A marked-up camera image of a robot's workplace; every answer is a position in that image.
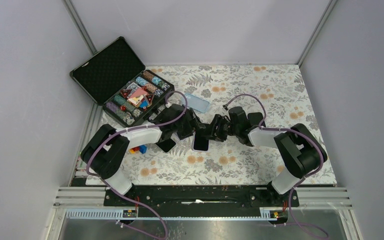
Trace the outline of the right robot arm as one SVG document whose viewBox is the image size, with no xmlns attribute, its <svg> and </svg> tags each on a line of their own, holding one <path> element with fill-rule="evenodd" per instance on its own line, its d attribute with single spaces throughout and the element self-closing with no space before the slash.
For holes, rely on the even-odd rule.
<svg viewBox="0 0 384 240">
<path fill-rule="evenodd" d="M 216 114 L 211 123 L 197 125 L 192 149 L 208 151 L 209 141 L 224 142 L 228 136 L 245 146 L 278 149 L 285 169 L 269 183 L 266 198 L 271 205 L 279 206 L 287 199 L 286 193 L 321 169 L 328 155 L 302 123 L 291 128 L 269 128 L 263 118 L 261 112 L 246 113 L 240 106 L 232 107 L 227 115 Z"/>
</svg>

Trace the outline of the light blue phone case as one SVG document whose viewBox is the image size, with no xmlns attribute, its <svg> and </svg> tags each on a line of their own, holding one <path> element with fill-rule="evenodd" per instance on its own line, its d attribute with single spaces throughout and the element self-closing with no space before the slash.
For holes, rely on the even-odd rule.
<svg viewBox="0 0 384 240">
<path fill-rule="evenodd" d="M 197 97 L 195 95 L 192 95 L 190 93 L 186 93 L 185 98 L 187 101 L 188 108 L 192 108 L 200 113 L 206 113 L 208 111 L 210 106 L 209 101 L 203 98 Z"/>
</svg>

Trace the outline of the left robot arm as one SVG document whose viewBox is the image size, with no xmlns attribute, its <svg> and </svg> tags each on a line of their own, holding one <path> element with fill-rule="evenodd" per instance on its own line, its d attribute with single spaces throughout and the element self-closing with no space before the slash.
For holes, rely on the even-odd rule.
<svg viewBox="0 0 384 240">
<path fill-rule="evenodd" d="M 116 199 L 124 206 L 132 204 L 135 192 L 133 183 L 121 170 L 128 150 L 147 144 L 159 144 L 165 152 L 175 146 L 173 134 L 181 139 L 188 138 L 206 126 L 193 109 L 173 104 L 164 108 L 148 123 L 128 128 L 114 128 L 102 125 L 80 153 L 86 163 L 86 171 L 101 178 L 116 192 Z"/>
</svg>

